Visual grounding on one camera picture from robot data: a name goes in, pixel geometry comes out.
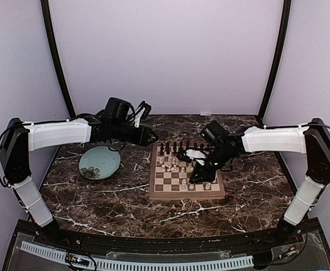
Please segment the white chess king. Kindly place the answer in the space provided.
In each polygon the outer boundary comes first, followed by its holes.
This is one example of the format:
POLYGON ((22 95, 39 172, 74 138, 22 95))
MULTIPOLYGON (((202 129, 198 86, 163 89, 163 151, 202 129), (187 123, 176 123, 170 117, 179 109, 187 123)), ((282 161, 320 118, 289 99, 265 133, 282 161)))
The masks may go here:
POLYGON ((182 190, 182 191, 187 191, 187 179, 183 179, 182 181, 181 181, 181 186, 180 186, 180 189, 182 190))

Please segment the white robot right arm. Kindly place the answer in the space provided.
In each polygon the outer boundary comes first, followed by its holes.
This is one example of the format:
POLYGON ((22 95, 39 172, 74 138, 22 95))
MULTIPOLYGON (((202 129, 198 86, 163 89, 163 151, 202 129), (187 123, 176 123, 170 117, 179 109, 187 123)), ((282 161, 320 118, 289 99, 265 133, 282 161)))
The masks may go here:
POLYGON ((188 147, 179 158, 195 162, 190 183, 211 182, 216 171, 241 153, 294 152, 307 156, 305 179, 283 214, 282 224, 272 233, 273 241, 284 245, 293 238, 298 225, 330 184, 330 127, 314 118, 306 124, 291 126, 243 126, 234 132, 217 121, 200 132, 209 149, 188 147))

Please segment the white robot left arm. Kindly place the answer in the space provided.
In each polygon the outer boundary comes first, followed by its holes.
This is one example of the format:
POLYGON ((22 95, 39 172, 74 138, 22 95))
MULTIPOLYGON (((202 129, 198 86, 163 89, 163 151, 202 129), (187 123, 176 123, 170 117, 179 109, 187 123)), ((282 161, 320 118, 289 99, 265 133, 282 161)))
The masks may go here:
POLYGON ((60 246, 64 234, 52 225, 55 218, 33 181, 29 153, 46 147, 111 139, 149 146, 159 137, 152 128, 139 121, 118 120, 103 111, 96 115, 83 113, 70 120, 37 123, 13 118, 0 135, 0 183, 13 189, 22 207, 43 228, 41 235, 50 245, 60 246))

